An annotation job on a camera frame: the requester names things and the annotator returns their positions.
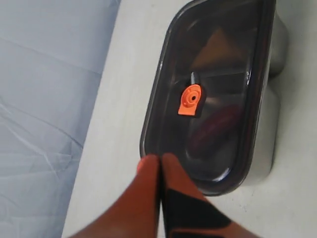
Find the white countertop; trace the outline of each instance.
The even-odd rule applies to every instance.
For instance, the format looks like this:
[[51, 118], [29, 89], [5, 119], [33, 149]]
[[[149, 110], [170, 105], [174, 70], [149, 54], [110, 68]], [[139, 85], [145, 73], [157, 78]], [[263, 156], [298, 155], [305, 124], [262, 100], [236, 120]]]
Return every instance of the white countertop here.
[[[187, 2], [122, 0], [63, 237], [102, 214], [133, 179], [165, 33]], [[270, 176], [258, 186], [211, 198], [225, 214], [262, 237], [315, 236], [316, 9], [314, 0], [278, 0], [291, 42], [287, 66], [272, 83], [281, 97], [281, 113]]]

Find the container lid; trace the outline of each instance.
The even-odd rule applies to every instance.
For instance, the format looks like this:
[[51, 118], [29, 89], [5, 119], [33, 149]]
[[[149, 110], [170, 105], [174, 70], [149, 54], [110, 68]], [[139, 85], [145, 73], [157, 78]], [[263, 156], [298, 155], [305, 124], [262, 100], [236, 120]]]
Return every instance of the container lid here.
[[180, 10], [159, 60], [141, 156], [175, 154], [206, 195], [243, 182], [266, 87], [274, 12], [275, 0], [196, 0]]

